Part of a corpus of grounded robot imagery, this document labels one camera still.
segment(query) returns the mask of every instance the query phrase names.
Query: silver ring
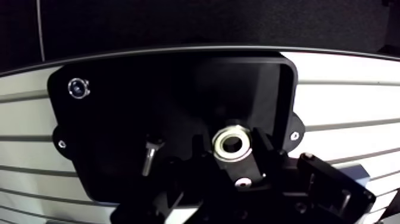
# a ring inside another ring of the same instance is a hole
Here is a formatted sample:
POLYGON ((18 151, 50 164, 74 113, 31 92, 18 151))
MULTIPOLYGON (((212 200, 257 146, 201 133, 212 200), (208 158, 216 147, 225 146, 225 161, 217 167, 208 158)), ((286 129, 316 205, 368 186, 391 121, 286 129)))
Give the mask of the silver ring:
POLYGON ((214 157, 226 162, 236 162, 246 158, 252 152, 248 132, 240 125, 228 126, 219 130, 212 138, 214 157), (242 146, 236 152, 230 153, 224 149, 223 145, 228 138, 232 137, 239 138, 242 146))
POLYGON ((70 82, 68 82, 68 92, 70 93, 71 97, 73 97, 73 98, 75 98, 75 99, 82 99, 82 98, 86 97, 86 96, 89 95, 89 93, 90 93, 90 90, 89 90, 89 81, 83 80, 83 79, 80 79, 80 78, 73 78, 73 79, 71 79, 70 82), (72 86, 72 83, 73 83, 73 82, 79 82, 79 83, 81 83, 81 84, 84 86, 85 90, 84 90, 84 93, 83 93, 82 96, 76 96, 76 95, 72 92, 71 86, 72 86))

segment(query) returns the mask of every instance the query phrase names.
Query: mounting hole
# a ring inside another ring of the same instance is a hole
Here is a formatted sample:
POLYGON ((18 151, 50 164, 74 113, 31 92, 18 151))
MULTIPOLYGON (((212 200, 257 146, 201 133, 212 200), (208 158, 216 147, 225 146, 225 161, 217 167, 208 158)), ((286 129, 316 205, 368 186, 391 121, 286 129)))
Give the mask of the mounting hole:
POLYGON ((225 152, 235 153, 242 148, 242 145, 243 143, 240 138, 232 136, 225 139, 225 141, 222 143, 222 148, 225 150, 225 152))
POLYGON ((58 141, 58 146, 59 146, 59 148, 66 148, 67 144, 63 140, 60 140, 60 141, 58 141))

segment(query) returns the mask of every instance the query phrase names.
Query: black mount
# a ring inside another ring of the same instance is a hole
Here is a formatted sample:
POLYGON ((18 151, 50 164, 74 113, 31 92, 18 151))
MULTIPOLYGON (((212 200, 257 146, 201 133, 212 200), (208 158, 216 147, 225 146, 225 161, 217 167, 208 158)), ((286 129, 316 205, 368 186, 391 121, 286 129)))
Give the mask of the black mount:
POLYGON ((90 198, 119 204, 113 224, 163 223, 177 206, 199 206, 186 223, 354 223, 375 196, 313 155, 287 156, 305 132, 296 84, 294 64, 262 49, 69 64, 48 80, 53 142, 90 198), (248 138, 237 158, 216 150, 227 127, 248 138))

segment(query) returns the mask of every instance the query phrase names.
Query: curved metal rim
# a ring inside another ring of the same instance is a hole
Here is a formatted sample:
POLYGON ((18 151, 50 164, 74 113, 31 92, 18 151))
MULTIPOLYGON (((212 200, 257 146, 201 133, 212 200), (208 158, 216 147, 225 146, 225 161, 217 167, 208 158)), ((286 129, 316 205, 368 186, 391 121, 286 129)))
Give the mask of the curved metal rim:
POLYGON ((71 80, 68 82, 68 92, 69 92, 69 94, 71 95, 71 97, 73 97, 73 98, 75 98, 75 99, 83 99, 84 97, 86 97, 86 96, 89 95, 89 93, 90 93, 90 91, 88 90, 88 82, 85 81, 85 80, 83 80, 83 79, 80 79, 80 78, 73 78, 73 79, 71 79, 71 80), (72 83, 73 83, 73 82, 80 82, 80 83, 82 83, 83 86, 85 87, 85 92, 83 93, 82 96, 77 97, 77 96, 75 96, 74 93, 72 92, 71 86, 72 86, 72 83))
POLYGON ((118 51, 104 54, 89 55, 83 57, 69 58, 58 61, 49 61, 44 63, 35 64, 33 66, 26 66, 20 69, 13 69, 0 73, 0 77, 8 76, 17 73, 23 73, 32 70, 46 69, 49 67, 63 66, 66 64, 89 61, 95 59, 114 58, 128 55, 139 54, 156 54, 168 52, 192 52, 192 51, 212 51, 212 50, 258 50, 258 51, 280 51, 280 52, 308 52, 308 53, 324 53, 324 54, 339 54, 356 57, 367 57, 391 61, 400 61, 400 57, 392 57, 380 54, 371 54, 365 52, 342 51, 335 49, 321 49, 321 48, 306 48, 306 47, 293 47, 293 46, 262 46, 262 45, 192 45, 192 46, 169 46, 159 48, 143 48, 130 51, 118 51))

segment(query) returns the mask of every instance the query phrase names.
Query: metal bolt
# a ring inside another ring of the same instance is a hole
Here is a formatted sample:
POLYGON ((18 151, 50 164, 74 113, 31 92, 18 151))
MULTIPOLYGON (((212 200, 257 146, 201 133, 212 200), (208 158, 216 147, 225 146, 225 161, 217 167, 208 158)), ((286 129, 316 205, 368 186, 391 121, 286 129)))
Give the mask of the metal bolt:
POLYGON ((251 180, 249 178, 240 178, 235 182, 237 188, 249 188, 251 186, 251 180))
POLYGON ((300 138, 299 132, 293 132, 293 133, 290 135, 290 140, 292 140, 292 141, 296 141, 296 140, 299 139, 299 138, 300 138))
POLYGON ((367 196, 368 199, 372 199, 372 195, 368 191, 364 191, 364 194, 367 196))
POLYGON ((295 209, 300 214, 304 214, 307 211, 307 206, 304 203, 299 202, 299 203, 296 203, 295 209))
POLYGON ((164 143, 162 141, 157 141, 157 144, 147 142, 146 143, 146 148, 147 148, 147 154, 146 154, 146 159, 145 159, 145 164, 143 166, 142 170, 142 175, 143 176, 149 176, 150 174, 150 169, 153 163, 153 159, 155 157, 155 153, 163 147, 164 143))
POLYGON ((66 148, 66 147, 67 147, 67 144, 66 144, 63 140, 60 140, 60 141, 58 141, 58 146, 59 146, 60 148, 66 148))
POLYGON ((314 158, 314 155, 312 155, 311 153, 304 153, 304 156, 305 156, 305 158, 307 158, 309 160, 314 158))

